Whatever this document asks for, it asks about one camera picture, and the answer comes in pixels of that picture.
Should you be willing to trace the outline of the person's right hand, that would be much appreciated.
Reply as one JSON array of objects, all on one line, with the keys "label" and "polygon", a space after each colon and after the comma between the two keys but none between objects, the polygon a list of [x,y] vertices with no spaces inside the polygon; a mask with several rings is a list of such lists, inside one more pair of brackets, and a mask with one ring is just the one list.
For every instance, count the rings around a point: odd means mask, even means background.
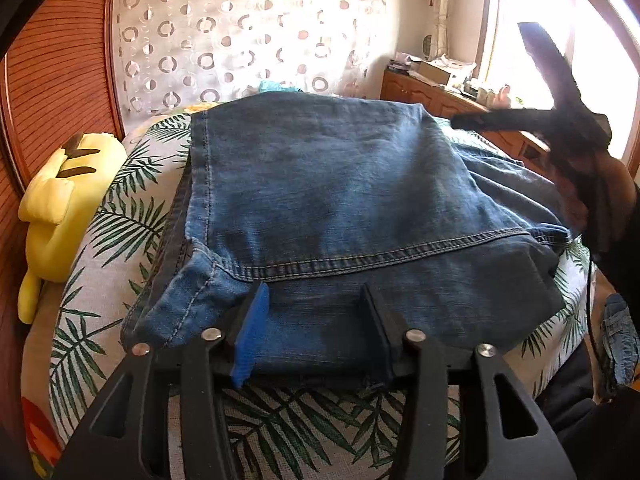
[{"label": "person's right hand", "polygon": [[570,226],[590,252],[603,255],[622,239],[638,202],[625,165],[607,151],[561,157],[551,152],[551,180]]}]

